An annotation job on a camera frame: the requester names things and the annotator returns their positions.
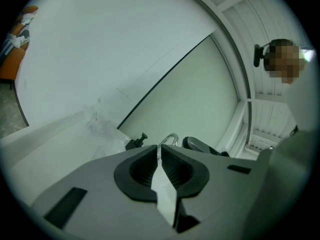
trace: black knob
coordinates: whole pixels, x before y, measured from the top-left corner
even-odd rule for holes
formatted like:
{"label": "black knob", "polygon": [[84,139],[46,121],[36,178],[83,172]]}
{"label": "black knob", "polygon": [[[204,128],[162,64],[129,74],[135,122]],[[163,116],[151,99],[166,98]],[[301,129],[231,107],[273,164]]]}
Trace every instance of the black knob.
{"label": "black knob", "polygon": [[142,133],[142,137],[135,140],[134,146],[135,146],[136,148],[142,147],[142,145],[144,144],[143,141],[144,141],[145,139],[148,139],[148,136],[147,136],[145,133]]}

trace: white ceiling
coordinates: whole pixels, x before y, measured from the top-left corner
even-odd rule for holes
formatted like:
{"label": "white ceiling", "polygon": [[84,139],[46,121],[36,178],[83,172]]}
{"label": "white ceiling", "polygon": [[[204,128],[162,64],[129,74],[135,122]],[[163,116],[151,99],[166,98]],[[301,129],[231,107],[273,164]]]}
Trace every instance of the white ceiling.
{"label": "white ceiling", "polygon": [[230,33],[235,33],[233,38],[238,40],[236,45],[244,61],[250,90],[254,91],[247,100],[251,102],[251,129],[246,149],[257,154],[276,146],[296,126],[288,106],[281,100],[289,85],[270,78],[263,63],[254,67],[254,45],[263,46],[273,39],[289,39],[301,47],[311,47],[303,27],[283,0],[202,1],[208,6],[211,3],[210,9],[218,17],[225,18],[222,23]]}

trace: orange cushion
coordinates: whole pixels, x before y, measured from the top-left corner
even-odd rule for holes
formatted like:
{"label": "orange cushion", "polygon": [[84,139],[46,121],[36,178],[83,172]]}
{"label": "orange cushion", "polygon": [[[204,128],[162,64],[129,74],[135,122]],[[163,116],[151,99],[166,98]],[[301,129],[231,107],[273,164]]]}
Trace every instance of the orange cushion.
{"label": "orange cushion", "polygon": [[29,42],[24,43],[23,45],[20,46],[21,49],[24,49],[25,51],[27,50],[29,46]]}
{"label": "orange cushion", "polygon": [[22,15],[18,15],[13,23],[14,26],[16,26],[18,23],[22,21]]}
{"label": "orange cushion", "polygon": [[25,50],[22,48],[13,48],[0,66],[0,79],[15,80],[22,59],[25,56]]}
{"label": "orange cushion", "polygon": [[38,6],[27,6],[25,8],[22,9],[21,14],[32,14],[34,13],[36,10],[38,10]]}
{"label": "orange cushion", "polygon": [[12,30],[11,30],[11,34],[14,36],[19,35],[20,31],[24,28],[24,25],[18,23],[17,25],[15,25]]}

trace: orange chair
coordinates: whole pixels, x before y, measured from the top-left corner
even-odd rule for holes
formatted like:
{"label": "orange chair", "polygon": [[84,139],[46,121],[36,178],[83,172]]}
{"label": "orange chair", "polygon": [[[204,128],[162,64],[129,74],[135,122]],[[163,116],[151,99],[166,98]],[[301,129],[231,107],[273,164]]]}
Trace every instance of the orange chair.
{"label": "orange chair", "polygon": [[[16,22],[15,26],[12,28],[11,34],[17,36],[23,29],[24,25],[20,24],[23,14],[33,13],[37,9],[37,6],[28,6],[24,8],[17,17],[18,22]],[[25,56],[28,44],[29,43],[22,45],[19,49],[14,47],[0,66],[0,79],[11,80],[10,89],[12,88],[13,81],[16,79],[20,63]]]}

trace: black slot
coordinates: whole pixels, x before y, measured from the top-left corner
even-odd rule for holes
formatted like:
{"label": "black slot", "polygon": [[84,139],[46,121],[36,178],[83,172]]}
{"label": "black slot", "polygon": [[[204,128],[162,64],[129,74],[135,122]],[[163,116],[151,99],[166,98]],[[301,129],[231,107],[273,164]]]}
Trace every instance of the black slot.
{"label": "black slot", "polygon": [[210,146],[208,146],[208,147],[209,147],[210,153],[211,153],[212,155],[221,156],[221,154],[220,154],[218,151],[216,151],[215,149],[213,149],[213,148],[210,147]]}
{"label": "black slot", "polygon": [[192,227],[198,225],[200,222],[195,217],[187,215],[184,205],[179,198],[175,205],[175,215],[173,228],[178,232],[182,233]]}
{"label": "black slot", "polygon": [[140,202],[157,202],[157,193],[151,189],[152,178],[158,166],[157,146],[145,149],[122,161],[114,169],[117,187],[129,198]]}
{"label": "black slot", "polygon": [[238,165],[229,165],[227,167],[230,170],[236,171],[238,173],[242,173],[242,174],[249,174],[251,169],[250,168],[246,168],[246,167],[242,167],[242,166],[238,166]]}
{"label": "black slot", "polygon": [[87,192],[87,190],[73,187],[44,218],[57,228],[62,229]]}
{"label": "black slot", "polygon": [[177,198],[190,198],[201,192],[210,175],[203,163],[184,155],[180,152],[183,150],[162,145],[162,168],[176,189]]}

